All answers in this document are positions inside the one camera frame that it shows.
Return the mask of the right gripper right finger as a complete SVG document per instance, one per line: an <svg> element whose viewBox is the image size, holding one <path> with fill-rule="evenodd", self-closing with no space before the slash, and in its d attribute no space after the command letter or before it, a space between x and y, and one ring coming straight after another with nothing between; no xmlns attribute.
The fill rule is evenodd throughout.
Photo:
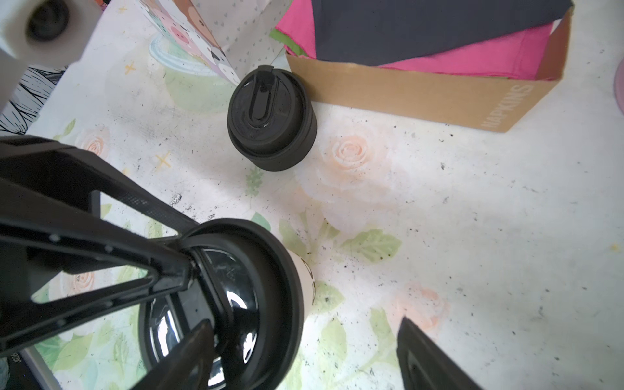
<svg viewBox="0 0 624 390"><path fill-rule="evenodd" d="M405 390L481 390L407 317L401 320L396 355Z"/></svg>

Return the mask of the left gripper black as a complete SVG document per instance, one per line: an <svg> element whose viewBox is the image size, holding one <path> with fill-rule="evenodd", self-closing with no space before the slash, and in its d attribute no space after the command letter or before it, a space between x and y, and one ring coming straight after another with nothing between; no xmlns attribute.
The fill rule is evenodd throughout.
<svg viewBox="0 0 624 390"><path fill-rule="evenodd" d="M2 1L1 106L28 67L61 68L79 61L101 16L96 1Z"/></svg>

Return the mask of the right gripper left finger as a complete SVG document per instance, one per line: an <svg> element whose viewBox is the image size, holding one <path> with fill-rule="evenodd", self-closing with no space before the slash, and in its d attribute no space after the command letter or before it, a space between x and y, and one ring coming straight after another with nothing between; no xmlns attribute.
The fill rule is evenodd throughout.
<svg viewBox="0 0 624 390"><path fill-rule="evenodd" d="M213 327L205 319L133 389L208 389L216 358L214 342Z"/></svg>

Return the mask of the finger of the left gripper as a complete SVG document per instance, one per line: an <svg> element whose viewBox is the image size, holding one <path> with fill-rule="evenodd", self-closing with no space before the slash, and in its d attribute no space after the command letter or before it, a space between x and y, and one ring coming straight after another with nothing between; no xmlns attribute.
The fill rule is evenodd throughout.
<svg viewBox="0 0 624 390"><path fill-rule="evenodd" d="M179 233L197 225L93 152L37 136L1 139L3 356L189 285L191 259L103 220L102 194ZM146 275L54 302L32 299L59 273L116 266Z"/></svg>

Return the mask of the black cup lid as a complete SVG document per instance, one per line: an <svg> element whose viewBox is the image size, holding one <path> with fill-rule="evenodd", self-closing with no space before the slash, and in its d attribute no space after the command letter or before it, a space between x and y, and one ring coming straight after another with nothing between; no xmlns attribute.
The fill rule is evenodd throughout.
<svg viewBox="0 0 624 390"><path fill-rule="evenodd" d="M139 311L146 375L207 319L216 350L208 389L280 385L305 320L297 270L277 237L252 221L215 219L140 252L154 281Z"/></svg>

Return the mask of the stack of black lids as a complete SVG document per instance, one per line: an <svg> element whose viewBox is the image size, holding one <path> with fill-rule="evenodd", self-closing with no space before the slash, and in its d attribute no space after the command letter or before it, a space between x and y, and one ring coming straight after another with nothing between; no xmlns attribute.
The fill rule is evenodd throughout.
<svg viewBox="0 0 624 390"><path fill-rule="evenodd" d="M232 144L256 167L282 172L310 153L317 119L300 79L290 71L263 65L235 89L227 110Z"/></svg>

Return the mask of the white paper coffee cup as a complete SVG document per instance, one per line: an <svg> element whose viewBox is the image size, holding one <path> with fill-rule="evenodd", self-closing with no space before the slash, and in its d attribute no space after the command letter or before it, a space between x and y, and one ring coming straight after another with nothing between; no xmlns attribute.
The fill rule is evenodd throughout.
<svg viewBox="0 0 624 390"><path fill-rule="evenodd" d="M315 302L315 294L316 294L316 285L315 285L315 277L312 273L311 268L307 264L307 262L301 258L296 253L288 250L289 255L292 258L292 263L294 264L297 270L297 276L300 280L302 296L303 296L303 310L304 320L307 320L310 312L312 310L312 306Z"/></svg>

